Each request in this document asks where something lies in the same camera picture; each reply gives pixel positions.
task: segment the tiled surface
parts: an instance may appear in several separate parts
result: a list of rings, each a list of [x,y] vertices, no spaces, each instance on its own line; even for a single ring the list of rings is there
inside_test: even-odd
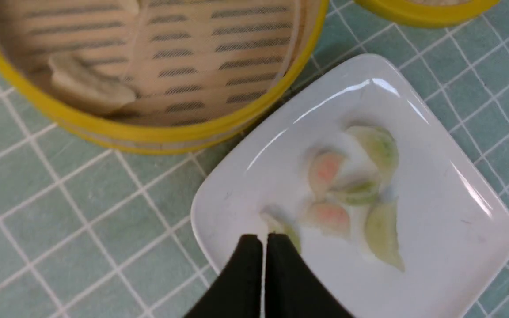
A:
[[[509,208],[509,0],[440,30],[332,0],[294,90],[360,53],[402,71]],[[108,151],[0,78],[0,318],[181,317],[217,277],[190,203],[240,139],[166,157]],[[490,316],[509,318],[509,263],[466,315]]]

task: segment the translucent dumpling wrapper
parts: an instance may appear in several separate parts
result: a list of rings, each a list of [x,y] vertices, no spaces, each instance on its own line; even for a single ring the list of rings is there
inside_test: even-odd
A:
[[[351,218],[345,208],[334,203],[315,203],[300,219],[301,223],[321,230],[324,235],[349,239]]]
[[[334,151],[322,153],[313,160],[309,167],[308,181],[317,199],[323,199],[333,187],[344,161],[345,156]]]
[[[292,241],[297,252],[301,254],[300,236],[298,235],[297,231],[293,228],[293,226],[291,226],[284,220],[281,220],[277,216],[271,215],[268,212],[261,212],[260,217],[264,222],[266,222],[266,225],[268,227],[268,233],[287,235],[289,239]]]
[[[370,211],[365,223],[365,239],[370,250],[381,261],[404,272],[396,230],[397,201],[380,203]]]
[[[400,162],[396,140],[392,134],[381,127],[356,125],[347,129],[354,136],[382,176],[382,184],[388,185]]]
[[[330,193],[342,204],[358,206],[373,204],[378,199],[380,183],[377,181],[365,181],[357,185],[349,185]]]

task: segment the steamer basket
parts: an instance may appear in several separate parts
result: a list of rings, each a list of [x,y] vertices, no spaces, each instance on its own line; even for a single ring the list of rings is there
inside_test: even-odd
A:
[[[123,151],[194,151],[261,117],[301,73],[327,0],[0,0],[0,73],[76,135]],[[48,56],[72,52],[124,81],[136,102],[110,117],[67,105]]]

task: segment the steamed dumpling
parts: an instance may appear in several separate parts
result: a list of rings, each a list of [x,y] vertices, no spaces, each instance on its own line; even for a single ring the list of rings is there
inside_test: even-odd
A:
[[[396,231],[397,203],[380,203],[373,207],[366,219],[365,238],[374,256],[404,272]]]
[[[351,218],[345,208],[334,203],[313,204],[301,222],[320,229],[325,235],[349,239],[351,234]]]
[[[347,129],[354,136],[382,176],[382,184],[388,185],[400,162],[396,140],[389,131],[381,127],[356,125]]]
[[[329,151],[318,155],[309,167],[309,187],[317,199],[323,199],[333,187],[345,156]]]

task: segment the square plate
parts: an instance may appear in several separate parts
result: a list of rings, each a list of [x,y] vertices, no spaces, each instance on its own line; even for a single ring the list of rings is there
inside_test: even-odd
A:
[[[259,217],[277,205],[291,220],[313,200],[308,162],[346,151],[354,123],[387,128],[400,166],[402,273],[362,257],[346,240],[300,228],[302,256],[358,318],[459,318],[509,259],[509,211],[443,125],[390,62],[362,55],[339,65],[282,106],[212,172],[192,204],[192,226],[220,271],[240,235],[266,237]]]

